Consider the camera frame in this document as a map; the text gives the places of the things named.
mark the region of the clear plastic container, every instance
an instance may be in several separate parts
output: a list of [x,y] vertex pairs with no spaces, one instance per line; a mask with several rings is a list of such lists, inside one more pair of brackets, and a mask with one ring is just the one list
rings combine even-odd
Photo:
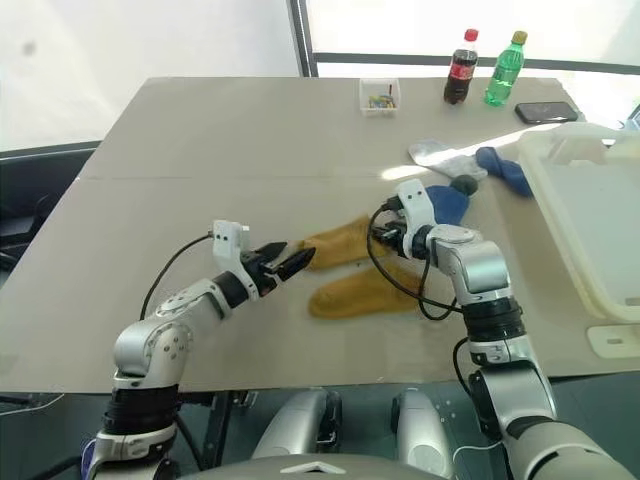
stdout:
[[640,323],[640,132],[568,123],[525,133],[518,148],[587,309]]
[[360,111],[363,115],[395,115],[400,108],[397,78],[361,78]]

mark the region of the red label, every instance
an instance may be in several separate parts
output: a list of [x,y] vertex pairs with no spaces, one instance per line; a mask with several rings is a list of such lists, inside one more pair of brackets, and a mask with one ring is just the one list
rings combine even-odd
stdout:
[[469,80],[473,77],[473,70],[475,68],[475,65],[467,66],[454,63],[451,65],[449,75],[453,78],[457,78],[458,80]]

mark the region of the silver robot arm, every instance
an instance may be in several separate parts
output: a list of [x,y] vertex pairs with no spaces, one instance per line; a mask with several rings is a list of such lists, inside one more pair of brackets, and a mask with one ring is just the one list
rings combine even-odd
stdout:
[[468,228],[437,225],[417,180],[403,182],[386,209],[400,221],[376,237],[406,258],[427,260],[447,275],[461,306],[472,361],[469,389],[480,428],[502,440],[516,480],[634,477],[584,432],[557,421],[542,372],[513,297],[498,246]]
[[172,295],[116,340],[117,371],[103,429],[96,436],[88,478],[156,478],[166,474],[166,455],[176,436],[178,384],[198,339],[246,300],[258,300],[308,265],[315,249],[273,262],[286,242],[248,250],[248,227],[216,221],[213,255],[224,272]]

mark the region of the cola bottle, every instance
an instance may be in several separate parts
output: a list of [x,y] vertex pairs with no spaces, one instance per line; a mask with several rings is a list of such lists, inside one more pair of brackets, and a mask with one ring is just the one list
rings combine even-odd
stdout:
[[453,52],[451,58],[451,69],[447,85],[444,87],[444,100],[447,103],[456,104],[464,102],[469,93],[469,84],[473,78],[473,70],[478,63],[478,53],[476,52],[476,39],[478,31],[473,28],[464,33],[464,43]]

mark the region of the smartphone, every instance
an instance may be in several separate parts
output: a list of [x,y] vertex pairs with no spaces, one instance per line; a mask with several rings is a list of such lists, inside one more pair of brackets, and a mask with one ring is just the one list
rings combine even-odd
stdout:
[[530,125],[575,122],[578,119],[578,113],[567,102],[519,103],[516,113]]

